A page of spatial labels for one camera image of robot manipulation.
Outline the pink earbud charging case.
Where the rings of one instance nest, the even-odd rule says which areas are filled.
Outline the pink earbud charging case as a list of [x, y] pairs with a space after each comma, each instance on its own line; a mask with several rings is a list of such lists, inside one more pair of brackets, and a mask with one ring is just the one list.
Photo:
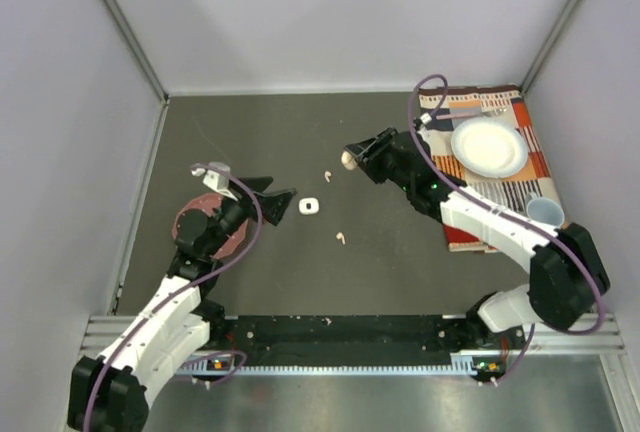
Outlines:
[[348, 151], [342, 152], [340, 161], [346, 170], [352, 171], [358, 167], [355, 157]]

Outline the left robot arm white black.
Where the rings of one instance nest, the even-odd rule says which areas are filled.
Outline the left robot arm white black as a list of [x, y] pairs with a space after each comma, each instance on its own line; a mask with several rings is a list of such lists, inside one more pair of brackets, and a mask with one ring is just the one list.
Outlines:
[[248, 223], [276, 226], [296, 195], [271, 192], [270, 176], [236, 179], [196, 168], [219, 198], [218, 207], [192, 206], [175, 220], [175, 254], [153, 297], [96, 357], [71, 372], [67, 424], [76, 431], [141, 431], [158, 394], [202, 346], [226, 339], [225, 322], [205, 299], [221, 273], [237, 263], [217, 253]]

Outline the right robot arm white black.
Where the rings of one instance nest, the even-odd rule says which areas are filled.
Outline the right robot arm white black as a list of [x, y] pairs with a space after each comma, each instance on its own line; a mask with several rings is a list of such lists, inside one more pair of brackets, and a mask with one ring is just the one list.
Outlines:
[[469, 311], [466, 332], [474, 345], [490, 347], [504, 331], [537, 323], [571, 333], [583, 314], [603, 307], [610, 280], [586, 228], [527, 219], [481, 196], [440, 171], [415, 131], [387, 128], [348, 144], [341, 162], [376, 184], [393, 182], [417, 212], [480, 239], [528, 274], [527, 284], [489, 294]]

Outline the white earbud charging case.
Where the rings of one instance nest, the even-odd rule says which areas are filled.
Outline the white earbud charging case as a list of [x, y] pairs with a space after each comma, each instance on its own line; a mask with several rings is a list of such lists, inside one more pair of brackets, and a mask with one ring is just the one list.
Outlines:
[[320, 210], [319, 200], [314, 197], [302, 198], [299, 201], [298, 210], [303, 216], [315, 215]]

